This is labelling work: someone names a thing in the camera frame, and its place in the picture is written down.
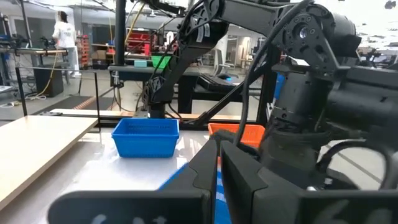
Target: cardboard box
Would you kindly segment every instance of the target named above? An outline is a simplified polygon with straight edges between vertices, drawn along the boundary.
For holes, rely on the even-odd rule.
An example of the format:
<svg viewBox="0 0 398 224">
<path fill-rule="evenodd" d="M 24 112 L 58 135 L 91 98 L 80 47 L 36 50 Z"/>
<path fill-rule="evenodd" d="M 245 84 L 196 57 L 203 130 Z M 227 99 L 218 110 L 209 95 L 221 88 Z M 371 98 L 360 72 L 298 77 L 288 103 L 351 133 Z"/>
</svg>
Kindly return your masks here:
<svg viewBox="0 0 398 224">
<path fill-rule="evenodd" d="M 106 50 L 97 50 L 91 54 L 91 59 L 106 60 Z"/>
</svg>

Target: person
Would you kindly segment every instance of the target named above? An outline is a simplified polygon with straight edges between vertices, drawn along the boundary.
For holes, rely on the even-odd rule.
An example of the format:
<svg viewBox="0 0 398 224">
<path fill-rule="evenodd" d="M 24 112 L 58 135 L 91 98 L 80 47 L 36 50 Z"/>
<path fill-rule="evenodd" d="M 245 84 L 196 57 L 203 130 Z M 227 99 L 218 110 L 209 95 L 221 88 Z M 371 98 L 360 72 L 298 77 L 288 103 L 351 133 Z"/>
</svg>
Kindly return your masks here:
<svg viewBox="0 0 398 224">
<path fill-rule="evenodd" d="M 68 23 L 68 15 L 63 11 L 57 12 L 57 22 L 54 25 L 54 33 L 52 35 L 55 42 L 57 43 L 57 47 L 61 49 L 65 49 L 68 52 L 68 63 L 69 69 L 75 70 L 75 65 L 77 64 L 77 48 L 76 44 L 76 31 L 75 26 L 73 24 Z"/>
</svg>

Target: wooden board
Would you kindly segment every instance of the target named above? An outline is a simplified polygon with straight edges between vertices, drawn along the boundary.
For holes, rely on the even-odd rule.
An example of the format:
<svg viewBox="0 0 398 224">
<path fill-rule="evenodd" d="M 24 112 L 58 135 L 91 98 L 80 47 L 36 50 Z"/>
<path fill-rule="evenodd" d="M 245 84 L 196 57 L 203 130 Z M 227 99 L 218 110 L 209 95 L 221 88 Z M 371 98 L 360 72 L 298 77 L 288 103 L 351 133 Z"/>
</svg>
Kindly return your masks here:
<svg viewBox="0 0 398 224">
<path fill-rule="evenodd" d="M 73 109 L 54 109 L 51 112 L 54 113 L 63 113 L 63 114 L 70 114 L 70 115 L 97 115 L 96 110 L 73 110 Z M 133 112 L 127 111 L 99 111 L 99 114 L 102 116 L 134 116 Z M 172 116 L 178 118 L 178 116 L 174 113 L 171 113 Z M 180 114 L 182 118 L 186 119 L 195 119 L 200 116 L 200 114 Z M 240 115 L 215 115 L 212 120 L 236 120 L 240 121 Z"/>
<path fill-rule="evenodd" d="M 27 116 L 1 126 L 0 210 L 96 123 L 96 118 Z"/>
</svg>

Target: white table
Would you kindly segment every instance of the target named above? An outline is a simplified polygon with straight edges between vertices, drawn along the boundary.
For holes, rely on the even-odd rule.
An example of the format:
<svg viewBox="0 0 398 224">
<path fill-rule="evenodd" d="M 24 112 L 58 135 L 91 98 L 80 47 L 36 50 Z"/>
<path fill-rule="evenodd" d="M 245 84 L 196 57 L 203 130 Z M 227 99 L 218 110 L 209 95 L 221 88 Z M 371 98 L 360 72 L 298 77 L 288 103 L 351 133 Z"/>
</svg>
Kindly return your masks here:
<svg viewBox="0 0 398 224">
<path fill-rule="evenodd" d="M 47 223 L 50 204 L 60 195 L 74 190 L 156 190 L 208 139 L 205 131 L 181 131 L 173 158 L 122 159 L 116 152 L 111 131 L 103 129 L 101 135 L 86 134 L 70 152 L 0 212 L 0 223 Z M 344 172 L 364 189 L 376 189 L 379 185 L 338 156 L 331 167 Z"/>
</svg>

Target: chair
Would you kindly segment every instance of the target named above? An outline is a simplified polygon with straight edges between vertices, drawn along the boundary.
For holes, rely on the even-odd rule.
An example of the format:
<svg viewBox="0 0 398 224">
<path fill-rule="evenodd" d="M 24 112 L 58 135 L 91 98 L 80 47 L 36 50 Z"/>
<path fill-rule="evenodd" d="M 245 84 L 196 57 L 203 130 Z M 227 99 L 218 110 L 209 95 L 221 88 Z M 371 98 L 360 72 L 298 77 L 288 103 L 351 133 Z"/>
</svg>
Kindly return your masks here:
<svg viewBox="0 0 398 224">
<path fill-rule="evenodd" d="M 230 74 L 228 69 L 231 68 L 233 65 L 228 63 L 223 63 L 223 53 L 220 49 L 215 49 L 215 60 L 214 60 L 215 69 L 213 72 L 213 76 L 219 74 L 228 74 L 229 76 L 238 77 L 237 75 Z"/>
</svg>

